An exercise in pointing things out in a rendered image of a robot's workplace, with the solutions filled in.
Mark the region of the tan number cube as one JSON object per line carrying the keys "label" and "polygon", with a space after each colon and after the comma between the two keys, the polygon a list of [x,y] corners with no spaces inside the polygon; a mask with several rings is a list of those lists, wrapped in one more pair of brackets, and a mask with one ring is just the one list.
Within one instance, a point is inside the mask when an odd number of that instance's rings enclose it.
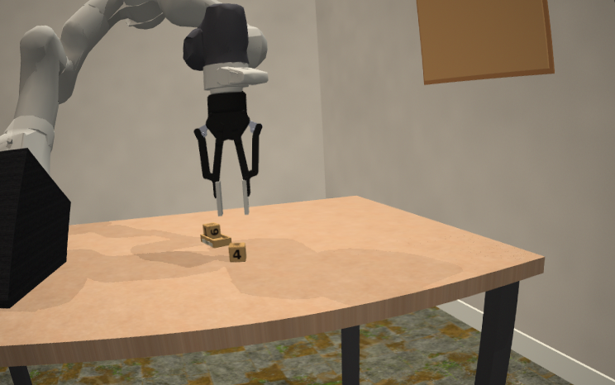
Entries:
{"label": "tan number cube", "polygon": [[203,235],[212,239],[221,238],[220,225],[215,222],[203,224]]}
{"label": "tan number cube", "polygon": [[230,243],[229,247],[230,262],[245,262],[246,261],[246,243]]}

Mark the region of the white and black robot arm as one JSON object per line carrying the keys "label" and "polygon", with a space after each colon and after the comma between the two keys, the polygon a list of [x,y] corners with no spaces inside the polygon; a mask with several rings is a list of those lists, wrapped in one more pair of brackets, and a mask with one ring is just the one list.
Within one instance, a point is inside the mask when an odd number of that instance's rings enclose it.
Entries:
{"label": "white and black robot arm", "polygon": [[64,24],[60,39],[48,26],[36,26],[22,37],[19,98],[14,119],[0,136],[0,151],[28,148],[50,175],[59,104],[72,96],[88,53],[120,20],[147,30],[165,18],[177,26],[197,27],[184,39],[183,59],[191,69],[203,71],[204,90],[241,92],[249,87],[242,84],[268,82],[267,72],[255,70],[266,58],[267,40],[247,24],[238,4],[89,0]]}

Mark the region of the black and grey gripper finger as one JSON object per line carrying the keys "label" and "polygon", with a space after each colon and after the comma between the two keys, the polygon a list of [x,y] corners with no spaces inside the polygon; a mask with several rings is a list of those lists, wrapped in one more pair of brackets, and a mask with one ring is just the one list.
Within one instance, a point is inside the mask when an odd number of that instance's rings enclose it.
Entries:
{"label": "black and grey gripper finger", "polygon": [[203,178],[212,181],[213,195],[217,199],[217,215],[218,216],[223,215],[222,187],[221,187],[221,180],[220,180],[220,171],[221,171],[221,162],[222,162],[222,147],[223,147],[223,141],[222,141],[223,128],[224,128],[224,125],[222,123],[217,124],[217,135],[216,135],[215,154],[214,154],[212,173],[210,173],[208,155],[207,155],[207,143],[205,139],[205,136],[207,135],[207,127],[206,125],[204,125],[194,130],[194,134],[198,139],[198,147],[199,147]]}
{"label": "black and grey gripper finger", "polygon": [[[249,200],[250,196],[250,178],[256,176],[259,172],[259,136],[262,129],[262,124],[250,121],[249,125],[252,136],[252,170],[248,170],[245,152],[243,149],[242,140],[239,135],[236,122],[231,123],[231,131],[236,146],[236,152],[239,159],[242,174],[242,189],[245,215],[249,215]],[[248,170],[248,171],[247,171]],[[248,200],[248,203],[247,203]]]}

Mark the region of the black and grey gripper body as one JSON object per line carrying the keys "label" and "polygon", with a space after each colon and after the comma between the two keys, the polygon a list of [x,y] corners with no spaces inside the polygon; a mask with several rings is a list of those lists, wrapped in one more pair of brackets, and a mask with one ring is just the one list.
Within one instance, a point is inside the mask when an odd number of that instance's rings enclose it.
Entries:
{"label": "black and grey gripper body", "polygon": [[236,122],[240,137],[250,123],[246,108],[246,93],[243,91],[208,95],[207,112],[206,127],[215,138],[217,124],[222,123],[224,125],[222,141],[234,140],[231,131],[232,122]]}

